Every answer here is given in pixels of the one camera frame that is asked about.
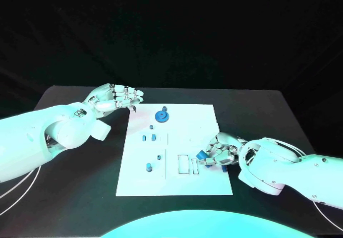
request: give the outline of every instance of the robotic hand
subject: robotic hand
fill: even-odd
[[[248,142],[224,132],[211,140],[206,154],[209,158],[199,160],[203,165],[239,164],[238,178],[252,188],[280,195],[288,185],[311,201],[343,209],[343,159],[306,155],[275,139]]]
[[[0,182],[30,172],[61,152],[79,147],[90,136],[104,140],[111,127],[98,118],[117,109],[136,111],[143,92],[105,84],[82,103],[59,105],[0,120]]]

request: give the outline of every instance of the black table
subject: black table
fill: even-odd
[[[92,89],[51,87],[36,110],[82,102]],[[314,153],[278,91],[140,90],[146,94],[143,103],[213,104],[221,131],[247,140],[275,138],[296,145],[307,154]],[[234,196],[115,197],[128,114],[127,109],[120,109],[101,119],[113,127],[105,141],[90,138],[79,148],[65,151],[42,166],[29,193],[0,216],[0,237],[98,237],[149,215],[190,209],[244,213],[310,235],[340,233],[322,217],[311,201],[294,189],[286,187],[281,194],[273,196],[248,187],[238,179],[239,166],[229,167]],[[2,193],[20,178],[2,184]],[[32,179],[33,175],[0,200],[0,211],[20,197]],[[319,206],[332,221],[342,226],[343,211],[322,204]]]

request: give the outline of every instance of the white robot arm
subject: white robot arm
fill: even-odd
[[[221,132],[212,139],[205,165],[239,163],[239,180],[271,195],[280,195],[286,185],[311,201],[343,209],[343,159],[306,155],[293,145],[262,138],[247,142]]]
[[[59,105],[0,120],[0,182],[30,172],[90,136],[104,140],[111,127],[98,118],[136,110],[143,92],[121,85],[95,88],[82,103]]]

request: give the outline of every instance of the black curtain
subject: black curtain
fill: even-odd
[[[271,89],[333,153],[313,130],[342,122],[329,107],[342,98],[340,1],[12,2],[0,30],[2,118],[32,110],[52,85]]]

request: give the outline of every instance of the small blue piece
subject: small blue piece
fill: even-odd
[[[222,170],[224,170],[224,172],[228,172],[228,167],[226,167],[226,165],[222,165]]]
[[[203,152],[203,150],[200,150],[199,154],[196,155],[198,159],[206,159],[209,158],[208,154]]]
[[[153,167],[151,167],[151,164],[147,163],[147,172],[151,172],[153,171]]]
[[[167,108],[163,107],[163,110],[156,112],[156,121],[157,122],[166,122],[170,118],[170,115],[167,113]]]

